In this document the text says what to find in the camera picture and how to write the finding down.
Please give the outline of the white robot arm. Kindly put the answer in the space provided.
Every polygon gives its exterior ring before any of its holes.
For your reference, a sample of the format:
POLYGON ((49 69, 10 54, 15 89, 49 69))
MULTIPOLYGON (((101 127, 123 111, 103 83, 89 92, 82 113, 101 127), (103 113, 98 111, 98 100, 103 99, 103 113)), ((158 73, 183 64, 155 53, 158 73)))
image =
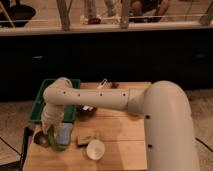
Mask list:
POLYGON ((148 171, 200 171, 189 100, 173 82, 157 81, 146 88, 76 89, 61 77, 42 96, 44 132, 60 125, 67 105, 140 114, 144 117, 148 171))

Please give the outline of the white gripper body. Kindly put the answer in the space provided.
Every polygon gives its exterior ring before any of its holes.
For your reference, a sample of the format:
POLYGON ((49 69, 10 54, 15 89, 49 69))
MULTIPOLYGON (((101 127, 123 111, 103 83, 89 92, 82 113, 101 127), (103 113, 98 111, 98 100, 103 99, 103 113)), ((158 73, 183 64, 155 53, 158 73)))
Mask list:
POLYGON ((42 111, 41 123, 42 131, 47 133, 53 127, 55 133, 59 131, 64 118, 64 107, 58 105, 46 105, 42 111))

